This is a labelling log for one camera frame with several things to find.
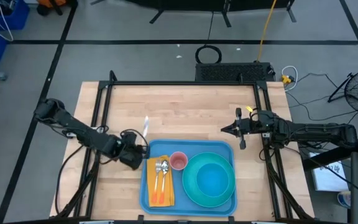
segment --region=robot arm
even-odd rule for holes
[[[119,159],[134,170],[140,166],[143,158],[148,158],[150,155],[147,147],[144,149],[143,146],[135,144],[135,133],[126,131],[121,133],[119,138],[113,134],[99,132],[75,119],[59,100],[43,100],[35,109],[34,118],[50,127],[58,124],[59,128],[76,134],[78,141],[84,146],[97,150],[115,161]]]
[[[244,134],[263,134],[272,148],[283,148],[291,141],[331,142],[341,147],[355,147],[358,143],[356,129],[350,124],[297,124],[286,121],[271,111],[250,113],[241,119],[241,109],[236,109],[236,120],[221,131],[241,139],[240,148],[245,149]]]

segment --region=small cup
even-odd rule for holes
[[[183,152],[174,152],[169,158],[169,164],[174,170],[183,170],[187,162],[187,156]]]

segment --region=silver fork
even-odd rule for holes
[[[157,202],[157,186],[158,186],[158,174],[161,171],[161,160],[157,159],[155,161],[155,184],[154,184],[154,192],[153,192],[153,197],[152,197],[152,202],[155,203]]]

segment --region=silver spoon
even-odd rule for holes
[[[161,170],[162,170],[163,178],[162,178],[162,190],[161,190],[161,195],[160,195],[160,203],[164,203],[165,174],[167,174],[167,172],[169,170],[168,161],[164,160],[162,162]]]

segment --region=gray floor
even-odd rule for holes
[[[358,1],[347,0],[358,26]],[[69,40],[164,40],[206,39],[210,12],[165,12],[151,25],[156,10],[119,0],[89,5],[80,1],[67,39]],[[267,31],[268,40],[357,40],[338,0],[296,0],[292,23],[286,11],[276,10]],[[17,40],[59,40],[69,10],[63,16],[51,13],[40,17],[31,9],[24,30],[15,31]],[[260,39],[268,10],[233,12],[233,27],[214,16],[211,39]],[[55,71],[48,97],[61,99],[68,111],[75,109],[81,82],[107,79],[113,69],[119,80],[194,80],[194,53],[201,45],[65,45]],[[217,45],[223,62],[251,62],[258,45]],[[7,46],[0,71],[9,75],[0,81],[0,205],[16,164],[32,112],[40,96],[57,45]],[[213,52],[202,52],[204,62],[214,62]],[[277,73],[294,65],[299,76],[327,73],[340,84],[350,72],[358,72],[358,45],[265,45],[261,61],[271,62]],[[324,77],[312,76],[299,82],[290,93],[306,102],[334,91]],[[295,101],[289,96],[290,105]],[[307,105],[314,119],[352,111],[345,100],[317,101]],[[305,109],[294,107],[295,122],[310,121]],[[322,122],[347,123],[352,114]],[[358,115],[352,120],[358,132]],[[66,141],[45,126],[38,125],[22,174],[14,192],[5,222],[47,218],[57,173]],[[336,194],[315,192],[307,173],[315,214],[326,221],[345,222],[346,209],[337,205]]]

